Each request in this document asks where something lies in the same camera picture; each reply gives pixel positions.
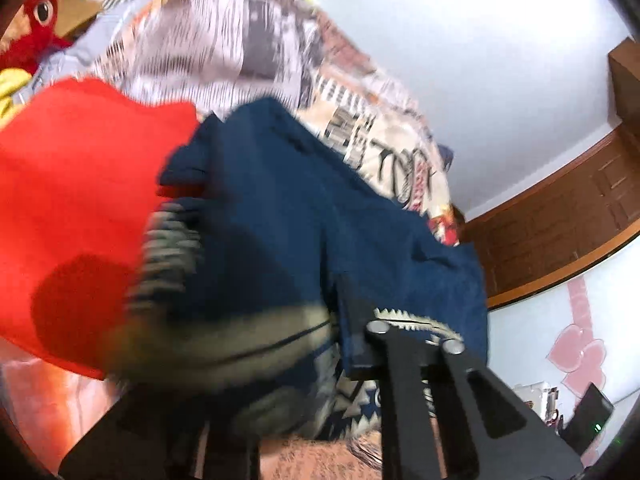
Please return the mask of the red folded garment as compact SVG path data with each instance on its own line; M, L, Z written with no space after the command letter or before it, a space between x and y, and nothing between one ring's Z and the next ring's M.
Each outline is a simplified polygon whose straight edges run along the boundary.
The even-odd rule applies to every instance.
M39 92L1 131L1 335L100 378L122 322L157 176L198 126L187 102L147 106L103 81Z

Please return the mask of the red plush toy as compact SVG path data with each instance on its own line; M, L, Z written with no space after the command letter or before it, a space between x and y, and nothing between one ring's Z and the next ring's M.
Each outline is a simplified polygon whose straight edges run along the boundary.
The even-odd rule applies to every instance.
M55 33L58 0L24 0L1 38L1 69L19 68L33 75L47 53L70 41Z

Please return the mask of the newspaper print bed sheet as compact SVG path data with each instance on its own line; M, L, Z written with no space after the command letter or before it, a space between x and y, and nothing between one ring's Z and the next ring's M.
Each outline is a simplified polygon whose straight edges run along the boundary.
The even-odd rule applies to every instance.
M88 0L102 11L66 49L47 53L13 95L24 107L68 79L98 78L148 105L187 102L224 116L272 96L323 132L356 122L340 150L380 194L457 243L450 155L407 88L305 0Z

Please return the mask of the black device green light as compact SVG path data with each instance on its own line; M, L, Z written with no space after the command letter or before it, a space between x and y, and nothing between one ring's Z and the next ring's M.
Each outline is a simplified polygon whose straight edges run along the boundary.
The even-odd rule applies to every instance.
M582 455L600 436L613 411L614 404L592 382L559 435L574 452Z

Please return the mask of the brown wooden wardrobe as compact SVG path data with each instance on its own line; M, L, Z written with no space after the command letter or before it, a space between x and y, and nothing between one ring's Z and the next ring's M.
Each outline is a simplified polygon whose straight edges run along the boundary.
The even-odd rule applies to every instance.
M631 38L623 40L608 54L616 113L626 128L639 139L640 127L640 47Z

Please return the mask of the navy patterned shirt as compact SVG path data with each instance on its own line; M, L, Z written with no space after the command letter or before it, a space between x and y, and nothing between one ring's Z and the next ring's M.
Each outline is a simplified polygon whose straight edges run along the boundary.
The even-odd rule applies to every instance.
M206 118L158 180L177 194L151 216L114 374L205 393L236 434L329 441L381 420L378 385L348 376L352 315L487 356L473 247L442 244L278 101Z

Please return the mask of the yellow printed garment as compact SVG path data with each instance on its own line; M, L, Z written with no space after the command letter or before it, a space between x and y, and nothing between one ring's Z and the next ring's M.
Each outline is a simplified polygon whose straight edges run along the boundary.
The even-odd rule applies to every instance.
M13 95L31 79L32 75L20 68L6 68L0 72L0 128L4 128L24 107L13 101Z

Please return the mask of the brown wooden door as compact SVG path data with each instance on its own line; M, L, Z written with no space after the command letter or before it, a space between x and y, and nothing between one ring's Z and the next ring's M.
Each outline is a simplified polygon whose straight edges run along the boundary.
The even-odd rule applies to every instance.
M639 137L623 125L512 200L466 222L495 309L572 278L639 234Z

